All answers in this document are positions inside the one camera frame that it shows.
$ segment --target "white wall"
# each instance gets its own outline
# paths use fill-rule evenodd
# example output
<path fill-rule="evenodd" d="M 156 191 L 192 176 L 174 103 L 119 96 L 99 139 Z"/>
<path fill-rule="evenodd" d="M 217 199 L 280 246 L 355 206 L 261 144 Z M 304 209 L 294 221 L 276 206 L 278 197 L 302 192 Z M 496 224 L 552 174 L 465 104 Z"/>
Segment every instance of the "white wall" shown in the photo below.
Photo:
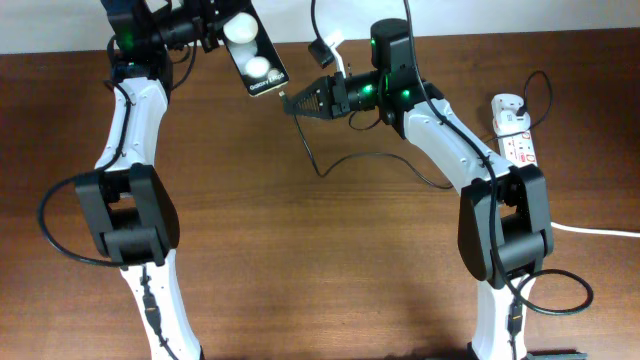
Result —
<path fill-rule="evenodd" d="M 274 42 L 313 39 L 310 0 L 254 0 Z M 416 35 L 640 26 L 638 0 L 412 0 Z M 404 18 L 401 0 L 318 0 L 318 27 L 349 39 Z M 0 0 L 0 53 L 103 49 L 112 30 L 99 0 Z"/>

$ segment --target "wooden table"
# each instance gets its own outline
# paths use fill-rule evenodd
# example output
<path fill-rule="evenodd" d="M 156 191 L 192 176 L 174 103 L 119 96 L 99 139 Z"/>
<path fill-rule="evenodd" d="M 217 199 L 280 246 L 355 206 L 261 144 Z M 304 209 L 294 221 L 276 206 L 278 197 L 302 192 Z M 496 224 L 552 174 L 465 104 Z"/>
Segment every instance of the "wooden table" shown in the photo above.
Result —
<path fill-rule="evenodd" d="M 277 48 L 290 93 L 329 73 L 306 44 Z M 371 68 L 368 42 L 341 50 L 355 73 Z M 423 76 L 483 138 L 492 133 L 491 98 L 521 93 L 532 70 L 547 71 L 556 98 L 534 140 L 554 220 L 639 230 L 640 30 L 432 37 L 417 50 Z M 35 221 L 45 190 L 92 168 L 102 152 L 114 106 L 100 83 L 108 70 L 104 52 L 0 57 L 2 359 L 150 356 L 118 271 L 59 255 Z M 536 81 L 534 116 L 546 101 Z M 379 150 L 443 180 L 389 127 L 360 133 L 346 120 L 301 121 L 322 168 Z M 180 285 L 207 359 L 383 358 L 470 341 L 476 286 L 458 255 L 457 194 L 426 188 L 387 159 L 355 160 L 317 178 L 277 94 L 250 98 L 225 51 L 199 56 L 172 95 L 156 164 L 180 214 Z M 71 189 L 48 220 L 69 248 L 97 255 Z M 530 316 L 528 347 L 637 359 L 640 243 L 554 234 L 545 267 L 584 276 L 596 300 L 578 316 Z M 532 295 L 556 307 L 583 297 L 553 277 Z"/>

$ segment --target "extension cord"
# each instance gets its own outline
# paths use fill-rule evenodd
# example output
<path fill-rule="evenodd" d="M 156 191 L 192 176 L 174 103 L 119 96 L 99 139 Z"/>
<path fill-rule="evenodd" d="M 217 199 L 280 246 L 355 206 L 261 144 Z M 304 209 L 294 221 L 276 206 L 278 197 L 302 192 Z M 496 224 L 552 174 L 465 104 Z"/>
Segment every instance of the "extension cord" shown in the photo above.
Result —
<path fill-rule="evenodd" d="M 517 167 L 529 164 L 538 166 L 536 153 L 533 148 L 531 138 L 531 117 L 529 113 L 517 116 L 518 109 L 524 101 L 518 95 L 499 94 L 491 100 L 493 110 L 493 129 L 499 137 L 500 154 L 511 161 Z M 518 134 L 509 137 L 501 137 L 509 134 Z M 640 238 L 640 233 L 617 230 L 588 229 L 574 226 L 566 226 L 558 223 L 551 223 L 551 226 L 558 230 L 576 232 L 592 235 L 609 235 Z"/>

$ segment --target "white power outlet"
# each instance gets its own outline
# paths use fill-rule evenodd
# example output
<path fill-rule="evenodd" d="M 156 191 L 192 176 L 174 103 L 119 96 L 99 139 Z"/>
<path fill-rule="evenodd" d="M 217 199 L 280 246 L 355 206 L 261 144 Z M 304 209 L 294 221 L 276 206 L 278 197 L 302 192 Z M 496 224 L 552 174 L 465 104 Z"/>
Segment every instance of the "white power outlet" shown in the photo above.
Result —
<path fill-rule="evenodd" d="M 493 129 L 498 136 L 518 133 L 529 128 L 531 117 L 528 113 L 516 116 L 523 100 L 518 95 L 500 94 L 491 101 L 493 110 Z M 538 166 L 538 159 L 533 148 L 531 131 L 505 137 L 498 140 L 500 154 L 517 167 L 529 164 Z"/>

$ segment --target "electrical outlet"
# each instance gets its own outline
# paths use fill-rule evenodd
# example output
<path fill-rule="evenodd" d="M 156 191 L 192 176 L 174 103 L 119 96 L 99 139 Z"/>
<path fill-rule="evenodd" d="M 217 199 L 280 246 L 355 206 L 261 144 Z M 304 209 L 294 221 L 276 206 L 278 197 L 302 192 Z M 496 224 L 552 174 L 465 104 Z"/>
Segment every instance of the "electrical outlet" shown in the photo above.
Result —
<path fill-rule="evenodd" d="M 493 129 L 498 136 L 518 133 L 529 128 L 531 125 L 529 113 L 516 116 L 522 104 L 522 98 L 517 95 L 500 94 L 493 98 L 491 101 Z M 500 154 L 517 167 L 529 164 L 538 166 L 538 159 L 531 139 L 531 131 L 499 139 L 498 143 Z"/>

